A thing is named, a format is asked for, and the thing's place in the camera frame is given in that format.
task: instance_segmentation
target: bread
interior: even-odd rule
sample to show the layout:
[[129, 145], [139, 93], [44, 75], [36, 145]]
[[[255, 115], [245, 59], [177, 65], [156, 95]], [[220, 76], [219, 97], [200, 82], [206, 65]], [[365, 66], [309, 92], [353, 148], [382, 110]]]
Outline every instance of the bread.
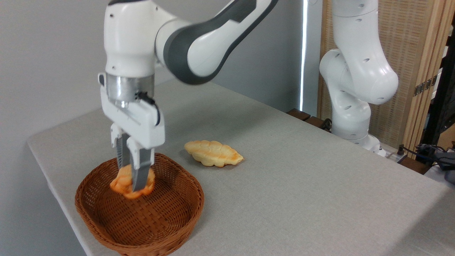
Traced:
[[218, 141], [190, 141], [185, 144], [185, 149], [196, 161], [205, 166], [236, 165], [245, 159], [233, 148]]
[[113, 191], [122, 194], [128, 199], [136, 199], [143, 195], [150, 195], [155, 187], [155, 173], [153, 169], [148, 170], [147, 184], [145, 188], [133, 192], [133, 179], [131, 177], [131, 164], [120, 168], [117, 177], [111, 182]]

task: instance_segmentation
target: light strip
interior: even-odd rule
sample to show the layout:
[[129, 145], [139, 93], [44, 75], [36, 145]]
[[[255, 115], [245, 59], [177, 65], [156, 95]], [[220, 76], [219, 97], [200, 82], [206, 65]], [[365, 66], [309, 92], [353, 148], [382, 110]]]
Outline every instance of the light strip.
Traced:
[[303, 111], [303, 72], [305, 70], [305, 57], [307, 53], [307, 23], [308, 23], [308, 0], [303, 0], [303, 24], [302, 24], [302, 70], [300, 73], [300, 111]]

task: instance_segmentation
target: white wall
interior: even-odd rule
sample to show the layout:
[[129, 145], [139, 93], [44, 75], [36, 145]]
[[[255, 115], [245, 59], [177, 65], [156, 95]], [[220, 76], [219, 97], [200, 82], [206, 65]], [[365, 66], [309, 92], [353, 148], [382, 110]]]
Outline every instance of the white wall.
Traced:
[[[199, 21], [229, 0], [157, 2]], [[84, 254], [25, 141], [100, 107], [96, 74], [105, 65], [107, 3], [0, 1], [0, 256]], [[281, 0], [215, 82], [284, 111], [296, 107], [300, 5]]]

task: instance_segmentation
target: woven screen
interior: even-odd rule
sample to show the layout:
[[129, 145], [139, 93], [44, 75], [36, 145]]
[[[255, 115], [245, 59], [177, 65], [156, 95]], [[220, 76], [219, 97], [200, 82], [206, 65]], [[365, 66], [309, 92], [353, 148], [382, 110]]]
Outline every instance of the woven screen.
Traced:
[[[379, 0], [379, 37], [389, 64], [398, 74], [399, 87], [385, 104], [370, 104], [369, 133], [382, 143], [397, 147], [402, 143], [408, 115], [418, 81], [418, 72], [429, 32], [434, 1]], [[332, 6], [324, 2], [321, 57], [336, 48], [332, 33]], [[331, 118], [328, 89], [320, 77], [318, 116]]]

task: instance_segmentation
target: leaf-shaped pastry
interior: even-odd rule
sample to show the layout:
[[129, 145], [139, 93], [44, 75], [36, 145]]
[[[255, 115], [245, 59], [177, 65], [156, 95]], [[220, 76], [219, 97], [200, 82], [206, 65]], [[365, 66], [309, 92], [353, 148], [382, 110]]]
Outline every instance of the leaf-shaped pastry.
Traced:
[[223, 167], [226, 164], [236, 165], [244, 160], [237, 151], [218, 141], [190, 141], [185, 144], [186, 151], [205, 166]]
[[155, 187], [155, 173], [153, 169], [148, 170], [147, 184], [145, 188], [133, 192], [133, 179], [131, 177], [131, 164], [120, 168], [117, 177], [111, 182], [113, 191], [122, 194], [128, 199], [136, 199], [142, 195], [150, 195]]

